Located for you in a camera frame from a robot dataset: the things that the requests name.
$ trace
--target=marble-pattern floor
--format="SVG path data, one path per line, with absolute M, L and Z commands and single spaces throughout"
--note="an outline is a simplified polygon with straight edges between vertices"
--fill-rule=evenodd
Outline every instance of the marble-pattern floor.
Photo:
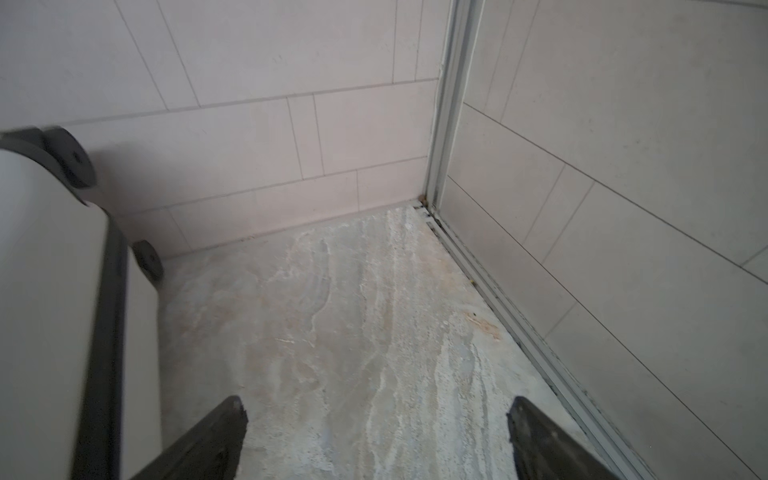
M 224 397 L 238 478 L 514 478 L 527 396 L 584 434 L 413 207 L 166 262 L 164 443 Z

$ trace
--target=white wall tile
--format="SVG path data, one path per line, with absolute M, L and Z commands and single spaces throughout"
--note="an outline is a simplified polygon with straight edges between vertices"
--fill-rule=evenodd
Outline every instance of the white wall tile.
M 288 99 L 293 133 L 303 178 L 323 175 L 323 155 L 320 152 L 320 137 L 317 133 L 315 98 L 312 95 Z
M 507 104 L 507 96 L 512 88 L 515 73 L 523 55 L 525 39 L 531 30 L 539 0 L 515 0 L 509 15 L 509 25 L 504 35 L 504 43 L 498 55 L 493 81 L 488 91 L 488 101 L 483 112 L 490 118 L 500 121 Z
M 429 152 L 437 81 L 315 96 L 327 174 Z
M 768 243 L 768 11 L 541 0 L 503 123 L 736 263 Z
M 768 250 L 763 250 L 744 265 L 744 268 L 768 282 Z
M 595 184 L 545 267 L 758 476 L 768 286 Z
M 190 251 L 184 235 L 167 209 L 118 217 L 117 222 L 129 242 L 147 240 L 161 257 Z
M 462 105 L 448 175 L 522 242 L 563 162 Z
M 392 81 L 416 79 L 416 55 L 419 52 L 423 0 L 397 0 L 395 28 L 395 64 Z
M 4 2 L 0 31 L 0 129 L 165 109 L 113 2 Z
M 416 79 L 437 78 L 445 56 L 445 34 L 452 0 L 423 0 Z
M 202 200 L 170 209 L 193 249 L 357 211 L 356 173 Z
M 483 4 L 464 90 L 464 101 L 480 111 L 485 109 L 485 102 L 488 100 L 493 72 L 513 3 L 513 0 L 485 0 Z
M 396 0 L 161 0 L 201 104 L 392 80 Z
M 157 0 L 116 1 L 166 106 L 197 106 Z
M 565 165 L 523 242 L 536 260 L 544 261 L 593 183 L 590 177 Z
M 440 214 L 539 335 L 573 306 L 574 297 L 450 178 Z
M 427 157 L 357 172 L 360 210 L 414 200 L 424 193 Z
M 547 344 L 658 478 L 757 479 L 581 304 Z
M 285 99 L 68 130 L 119 214 L 301 178 Z

